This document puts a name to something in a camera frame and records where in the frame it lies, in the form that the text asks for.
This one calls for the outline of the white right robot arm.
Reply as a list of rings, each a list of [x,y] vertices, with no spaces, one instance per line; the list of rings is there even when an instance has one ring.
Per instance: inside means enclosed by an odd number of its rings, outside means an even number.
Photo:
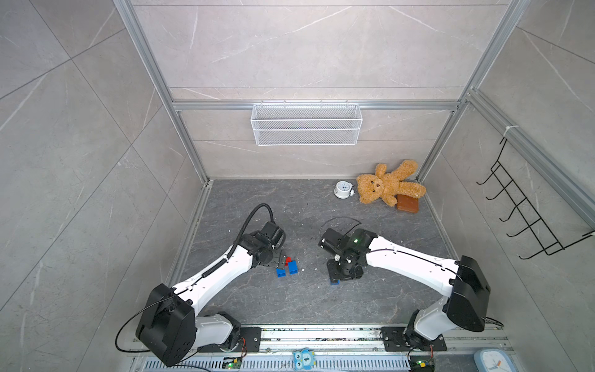
[[[359,279],[365,267],[374,267],[413,279],[441,294],[438,301],[410,317],[403,331],[408,347],[429,351],[447,331],[485,330],[491,287],[473,258],[434,257],[365,229],[356,229],[350,236],[327,229],[319,246],[334,256],[327,261],[333,284]]]

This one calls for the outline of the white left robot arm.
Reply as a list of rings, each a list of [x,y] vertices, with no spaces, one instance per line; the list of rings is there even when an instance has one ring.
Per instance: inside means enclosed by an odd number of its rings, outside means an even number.
[[[268,222],[240,236],[221,257],[198,274],[168,287],[160,284],[147,300],[136,328],[138,339],[168,367],[180,363],[193,347],[217,345],[234,350],[241,323],[226,312],[201,316],[204,307],[237,277],[257,266],[284,268],[281,247],[286,234]]]

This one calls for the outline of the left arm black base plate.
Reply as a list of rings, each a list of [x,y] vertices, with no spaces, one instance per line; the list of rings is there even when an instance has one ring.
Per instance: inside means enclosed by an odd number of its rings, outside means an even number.
[[[244,327],[233,332],[224,344],[210,344],[200,349],[200,353],[256,353],[260,350],[262,329],[260,327]]]

